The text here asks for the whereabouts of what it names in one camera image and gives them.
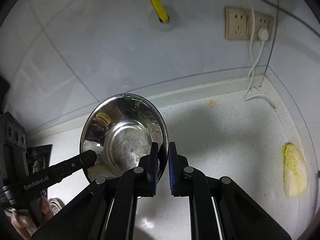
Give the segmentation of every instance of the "wall socket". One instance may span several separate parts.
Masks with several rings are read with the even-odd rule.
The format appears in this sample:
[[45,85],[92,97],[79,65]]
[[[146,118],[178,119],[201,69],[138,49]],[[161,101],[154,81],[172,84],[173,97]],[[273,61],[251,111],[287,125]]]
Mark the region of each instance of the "wall socket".
[[[258,32],[264,27],[272,34],[273,17],[271,15],[255,12],[255,32],[253,39],[258,40]],[[251,11],[243,8],[226,7],[226,39],[250,40],[252,31]]]

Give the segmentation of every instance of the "metal bowl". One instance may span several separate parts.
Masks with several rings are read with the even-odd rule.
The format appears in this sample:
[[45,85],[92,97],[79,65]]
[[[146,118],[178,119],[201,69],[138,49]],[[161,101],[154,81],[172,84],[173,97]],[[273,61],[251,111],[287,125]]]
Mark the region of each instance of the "metal bowl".
[[168,161],[168,134],[156,107],[134,94],[106,99],[90,114],[82,130],[80,152],[94,150],[96,165],[84,170],[89,182],[99,176],[119,177],[150,153],[151,143],[163,144],[159,151],[157,181]]

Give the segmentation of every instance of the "bowl rim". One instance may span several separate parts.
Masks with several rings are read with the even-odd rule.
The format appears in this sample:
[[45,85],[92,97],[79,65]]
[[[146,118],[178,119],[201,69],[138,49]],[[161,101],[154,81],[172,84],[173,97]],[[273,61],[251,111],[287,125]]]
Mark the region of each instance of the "bowl rim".
[[[159,158],[160,162],[165,162],[165,163],[160,163],[159,165],[159,171],[158,171],[158,175],[157,175],[157,182],[161,179],[163,173],[164,173],[164,169],[167,166],[167,162],[168,162],[168,156],[169,156],[169,142],[168,142],[168,131],[167,131],[167,127],[165,125],[165,122],[160,114],[160,112],[158,111],[158,109],[146,98],[136,95],[136,94],[132,94],[132,93],[123,93],[123,94],[117,94],[114,96],[111,96],[107,99],[105,99],[104,101],[102,101],[89,115],[89,117],[87,118],[87,121],[84,124],[84,127],[82,129],[81,132],[81,137],[80,137],[80,147],[79,147],[79,154],[82,153],[83,150],[83,143],[84,143],[84,136],[85,133],[89,127],[90,121],[92,120],[92,118],[97,114],[97,112],[105,105],[109,104],[112,101],[115,101],[119,98],[129,98],[129,99],[133,99],[135,101],[138,101],[140,103],[143,103],[144,105],[146,105],[155,115],[155,117],[157,118],[158,122],[159,122],[159,126],[160,126],[160,130],[161,130],[161,134],[162,134],[162,141],[163,141],[163,145],[164,145],[164,154],[165,157],[164,158]],[[86,176],[87,180],[89,183],[91,183],[92,181],[90,180],[89,176],[88,176],[88,171],[87,169],[82,169],[84,172],[84,175]]]

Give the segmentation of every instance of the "yellow pipe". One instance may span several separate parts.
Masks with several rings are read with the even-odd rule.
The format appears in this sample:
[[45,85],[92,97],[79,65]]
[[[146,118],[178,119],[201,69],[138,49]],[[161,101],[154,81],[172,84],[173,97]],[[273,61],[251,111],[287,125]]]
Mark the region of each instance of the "yellow pipe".
[[159,16],[159,19],[166,23],[169,21],[169,17],[167,15],[167,13],[165,12],[162,4],[161,4],[161,1],[160,0],[150,0],[153,8],[156,10],[158,16]]

